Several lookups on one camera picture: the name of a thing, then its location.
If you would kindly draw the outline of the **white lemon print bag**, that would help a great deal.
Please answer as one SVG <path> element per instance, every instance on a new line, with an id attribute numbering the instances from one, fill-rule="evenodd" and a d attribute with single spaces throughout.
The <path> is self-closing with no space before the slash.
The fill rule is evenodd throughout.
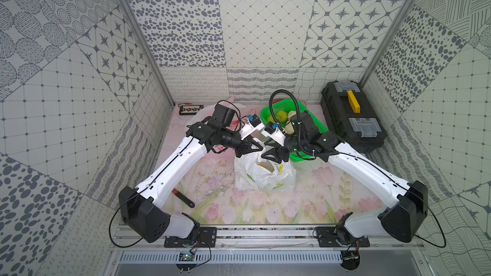
<path id="1" fill-rule="evenodd" d="M 234 160 L 235 188 L 267 194 L 294 190 L 297 172 L 290 161 L 280 163 L 249 153 Z"/>

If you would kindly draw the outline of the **pink patterned plastic bag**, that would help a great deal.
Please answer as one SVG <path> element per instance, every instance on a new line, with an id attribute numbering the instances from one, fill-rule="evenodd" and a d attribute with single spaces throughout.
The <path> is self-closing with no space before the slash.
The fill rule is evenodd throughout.
<path id="1" fill-rule="evenodd" d="M 225 148 L 220 145 L 214 145 L 214 136 L 219 131 L 233 132 L 239 134 L 240 123 L 237 124 L 236 130 L 230 130 L 234 118 L 239 118 L 240 110 L 231 102 L 220 100 L 214 107 L 214 112 L 211 116 L 206 117 L 202 121 L 198 121 L 189 126 L 186 136 L 191 136 L 198 140 L 199 144 L 205 146 L 207 152 L 214 152 L 220 154 L 226 151 Z"/>

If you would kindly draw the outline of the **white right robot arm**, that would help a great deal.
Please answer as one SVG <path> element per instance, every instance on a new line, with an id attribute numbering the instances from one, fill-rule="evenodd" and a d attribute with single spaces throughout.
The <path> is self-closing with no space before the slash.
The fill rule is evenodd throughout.
<path id="1" fill-rule="evenodd" d="M 360 214 L 346 213 L 337 223 L 337 242 L 350 246 L 363 236 L 390 236 L 409 243 L 428 215 L 428 189 L 420 181 L 409 183 L 357 152 L 349 143 L 331 131 L 321 132 L 310 114 L 293 116 L 293 134 L 286 134 L 278 123 L 269 122 L 262 135 L 274 141 L 263 154 L 275 162 L 288 161 L 291 153 L 304 153 L 311 159 L 330 163 L 370 189 L 382 208 Z"/>

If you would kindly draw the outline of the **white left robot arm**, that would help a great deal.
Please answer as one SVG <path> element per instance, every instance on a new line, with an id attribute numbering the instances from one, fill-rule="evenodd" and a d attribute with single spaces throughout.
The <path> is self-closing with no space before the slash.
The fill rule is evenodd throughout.
<path id="1" fill-rule="evenodd" d="M 221 124 L 199 121 L 191 125 L 177 149 L 148 178 L 119 193 L 121 219 L 143 240 L 155 242 L 161 236 L 176 237 L 195 244 L 199 223 L 186 215 L 170 215 L 161 207 L 185 174 L 215 146 L 232 148 L 236 157 L 260 152 L 263 146 L 252 137 L 264 125 L 258 116 L 235 133 Z"/>

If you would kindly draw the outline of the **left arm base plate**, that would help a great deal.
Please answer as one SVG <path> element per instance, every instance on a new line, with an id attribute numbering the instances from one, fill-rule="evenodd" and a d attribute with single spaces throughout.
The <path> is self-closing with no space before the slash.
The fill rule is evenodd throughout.
<path id="1" fill-rule="evenodd" d="M 187 238 L 178 238 L 171 236 L 164 242 L 165 248 L 191 248 L 198 243 L 198 247 L 214 248 L 216 245 L 217 228 L 200 227 L 192 230 Z"/>

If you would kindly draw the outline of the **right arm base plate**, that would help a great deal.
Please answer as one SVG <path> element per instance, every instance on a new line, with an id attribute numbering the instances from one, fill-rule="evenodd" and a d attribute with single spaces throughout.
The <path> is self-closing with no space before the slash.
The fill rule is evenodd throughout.
<path id="1" fill-rule="evenodd" d="M 320 226 L 313 230 L 313 237 L 317 239 L 319 247 L 369 247 L 370 241 L 367 237 L 354 238 L 343 229 L 332 226 Z"/>

